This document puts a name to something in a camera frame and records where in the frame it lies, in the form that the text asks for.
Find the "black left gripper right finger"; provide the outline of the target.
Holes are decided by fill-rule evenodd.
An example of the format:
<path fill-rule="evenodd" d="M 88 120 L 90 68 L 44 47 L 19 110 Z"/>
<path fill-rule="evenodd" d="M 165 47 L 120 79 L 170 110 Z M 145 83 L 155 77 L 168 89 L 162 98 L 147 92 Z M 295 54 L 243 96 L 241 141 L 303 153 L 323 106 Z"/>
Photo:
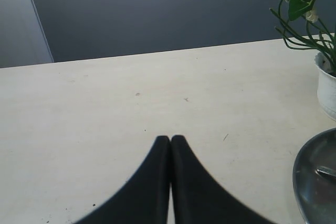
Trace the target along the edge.
<path fill-rule="evenodd" d="M 229 194 L 203 167 L 186 138 L 171 139 L 172 194 L 176 223 L 266 223 Z"/>

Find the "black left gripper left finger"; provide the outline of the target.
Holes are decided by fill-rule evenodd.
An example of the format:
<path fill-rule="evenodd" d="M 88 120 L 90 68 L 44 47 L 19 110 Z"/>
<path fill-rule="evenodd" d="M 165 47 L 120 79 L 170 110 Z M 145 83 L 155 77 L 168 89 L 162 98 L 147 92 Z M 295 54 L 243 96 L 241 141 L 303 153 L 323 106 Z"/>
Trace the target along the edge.
<path fill-rule="evenodd" d="M 77 223 L 167 223 L 170 168 L 170 139 L 158 136 L 125 185 Z"/>

